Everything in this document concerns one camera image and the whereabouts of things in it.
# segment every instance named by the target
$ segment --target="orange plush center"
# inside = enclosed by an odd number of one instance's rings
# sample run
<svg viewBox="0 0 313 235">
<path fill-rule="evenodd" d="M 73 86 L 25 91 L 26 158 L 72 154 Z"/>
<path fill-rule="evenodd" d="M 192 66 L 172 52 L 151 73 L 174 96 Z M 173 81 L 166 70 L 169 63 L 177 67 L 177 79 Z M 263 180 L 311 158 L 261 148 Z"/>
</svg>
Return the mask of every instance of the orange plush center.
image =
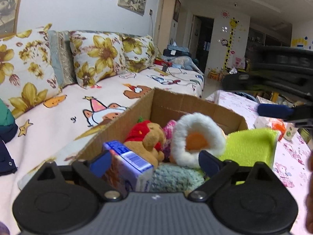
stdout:
<svg viewBox="0 0 313 235">
<path fill-rule="evenodd" d="M 198 132 L 190 133 L 186 138 L 186 150 L 203 150 L 209 148 L 210 143 L 207 142 L 205 137 Z"/>
</svg>

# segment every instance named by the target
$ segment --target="snack box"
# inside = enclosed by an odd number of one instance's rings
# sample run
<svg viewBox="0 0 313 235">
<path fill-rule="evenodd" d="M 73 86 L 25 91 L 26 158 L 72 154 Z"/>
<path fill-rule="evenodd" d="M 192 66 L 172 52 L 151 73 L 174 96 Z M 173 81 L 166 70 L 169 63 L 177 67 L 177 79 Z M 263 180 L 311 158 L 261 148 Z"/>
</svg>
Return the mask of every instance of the snack box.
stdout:
<svg viewBox="0 0 313 235">
<path fill-rule="evenodd" d="M 104 179 L 124 197 L 130 191 L 149 192 L 153 166 L 117 140 L 103 144 L 112 155 L 111 167 Z"/>
</svg>

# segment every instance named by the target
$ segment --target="pink tablecloth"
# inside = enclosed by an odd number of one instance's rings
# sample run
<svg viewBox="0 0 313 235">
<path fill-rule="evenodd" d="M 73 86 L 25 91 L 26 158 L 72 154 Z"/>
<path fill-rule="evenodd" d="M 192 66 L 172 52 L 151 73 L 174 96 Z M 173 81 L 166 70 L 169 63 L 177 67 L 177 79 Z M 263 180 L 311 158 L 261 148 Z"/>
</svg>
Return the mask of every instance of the pink tablecloth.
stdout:
<svg viewBox="0 0 313 235">
<path fill-rule="evenodd" d="M 247 121 L 248 128 L 254 128 L 254 122 L 258 117 L 256 113 L 258 103 L 221 90 L 216 91 L 206 100 L 242 115 Z M 291 230 L 294 235 L 310 234 L 305 228 L 305 199 L 310 176 L 306 162 L 310 154 L 310 149 L 298 132 L 291 142 L 284 138 L 278 142 L 275 152 L 273 171 L 296 199 L 299 207 L 298 217 Z"/>
</svg>

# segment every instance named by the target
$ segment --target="giraffe wall sticker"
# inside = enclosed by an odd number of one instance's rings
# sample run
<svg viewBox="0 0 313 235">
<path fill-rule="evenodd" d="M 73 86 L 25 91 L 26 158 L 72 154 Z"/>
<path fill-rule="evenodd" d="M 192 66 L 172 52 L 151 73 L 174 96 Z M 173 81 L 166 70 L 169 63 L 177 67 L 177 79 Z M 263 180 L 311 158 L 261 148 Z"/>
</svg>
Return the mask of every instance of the giraffe wall sticker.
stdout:
<svg viewBox="0 0 313 235">
<path fill-rule="evenodd" d="M 239 21 L 237 21 L 235 18 L 232 18 L 229 21 L 229 26 L 230 26 L 230 34 L 229 34 L 229 39 L 228 39 L 228 45 L 227 45 L 227 51 L 226 51 L 226 56 L 224 60 L 224 66 L 223 69 L 227 68 L 228 62 L 229 62 L 229 52 L 231 51 L 233 41 L 234 41 L 234 33 L 236 32 L 236 27 L 238 25 Z"/>
</svg>

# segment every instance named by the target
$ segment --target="gray gripper base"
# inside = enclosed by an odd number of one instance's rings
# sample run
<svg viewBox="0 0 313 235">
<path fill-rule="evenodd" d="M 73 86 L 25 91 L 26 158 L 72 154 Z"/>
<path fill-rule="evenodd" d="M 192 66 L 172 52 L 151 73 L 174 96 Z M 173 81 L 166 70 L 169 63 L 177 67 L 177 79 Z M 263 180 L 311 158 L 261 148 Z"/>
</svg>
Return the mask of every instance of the gray gripper base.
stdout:
<svg viewBox="0 0 313 235">
<path fill-rule="evenodd" d="M 239 235 L 218 222 L 205 203 L 190 202 L 182 193 L 129 193 L 123 201 L 106 203 L 93 221 L 67 234 Z"/>
</svg>

